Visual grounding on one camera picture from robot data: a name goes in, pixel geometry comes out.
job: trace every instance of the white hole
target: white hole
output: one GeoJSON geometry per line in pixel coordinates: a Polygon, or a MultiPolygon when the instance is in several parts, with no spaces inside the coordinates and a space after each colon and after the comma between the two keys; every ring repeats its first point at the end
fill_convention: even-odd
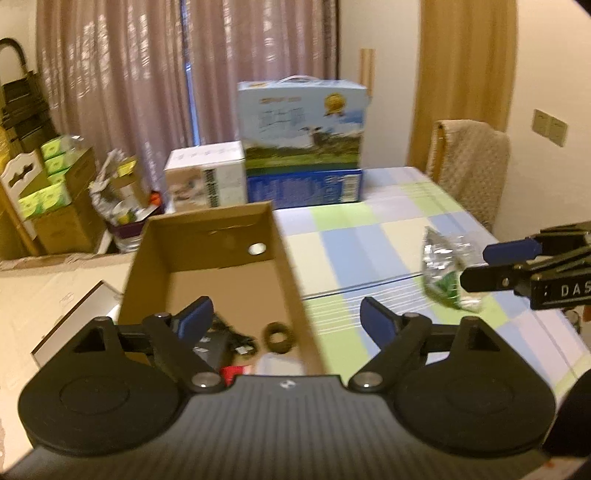
{"type": "Polygon", "coordinates": [[[265,244],[253,244],[248,247],[248,253],[251,255],[260,255],[267,251],[267,246],[265,244]]]}

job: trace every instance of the pink curtain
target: pink curtain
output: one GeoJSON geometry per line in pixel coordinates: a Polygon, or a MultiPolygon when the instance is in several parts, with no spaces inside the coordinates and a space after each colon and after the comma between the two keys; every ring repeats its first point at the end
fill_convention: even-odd
{"type": "Polygon", "coordinates": [[[239,137],[238,82],[336,75],[335,0],[186,0],[186,6],[204,144],[239,137]]]}
{"type": "Polygon", "coordinates": [[[101,163],[137,155],[155,187],[193,144],[178,0],[38,0],[38,64],[58,131],[101,163]]]}

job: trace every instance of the curtain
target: curtain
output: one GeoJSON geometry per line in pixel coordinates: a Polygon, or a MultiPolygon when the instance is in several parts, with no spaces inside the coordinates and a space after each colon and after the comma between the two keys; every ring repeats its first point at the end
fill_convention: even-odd
{"type": "Polygon", "coordinates": [[[421,1],[421,53],[408,164],[424,171],[439,120],[505,131],[517,51],[515,0],[421,1]]]}
{"type": "Polygon", "coordinates": [[[239,138],[236,84],[336,76],[336,0],[186,0],[191,86],[204,144],[239,138]]]}
{"type": "Polygon", "coordinates": [[[193,144],[178,0],[38,0],[38,65],[51,116],[100,164],[137,155],[155,188],[193,144]]]}

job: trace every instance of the roll of black tape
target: roll of black tape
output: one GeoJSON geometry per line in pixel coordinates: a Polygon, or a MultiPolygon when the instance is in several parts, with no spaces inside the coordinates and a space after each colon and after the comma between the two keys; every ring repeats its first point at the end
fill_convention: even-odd
{"type": "Polygon", "coordinates": [[[262,339],[270,352],[279,354],[289,352],[294,347],[296,342],[291,329],[287,325],[279,322],[273,322],[267,325],[262,333],[262,339]],[[276,333],[282,334],[285,336],[285,339],[281,342],[273,342],[271,337],[276,333]]]}

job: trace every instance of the table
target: table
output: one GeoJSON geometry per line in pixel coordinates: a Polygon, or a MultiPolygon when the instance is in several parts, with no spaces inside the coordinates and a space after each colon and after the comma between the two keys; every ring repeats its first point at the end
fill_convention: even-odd
{"type": "MultiPolygon", "coordinates": [[[[469,314],[423,291],[424,230],[466,235],[482,251],[496,239],[411,167],[366,170],[364,202],[276,211],[327,369],[346,382],[377,352],[359,322],[373,296],[397,313],[457,325],[469,314]]],[[[532,312],[513,292],[494,292],[479,314],[560,398],[591,368],[591,354],[559,311],[532,312]]]]}

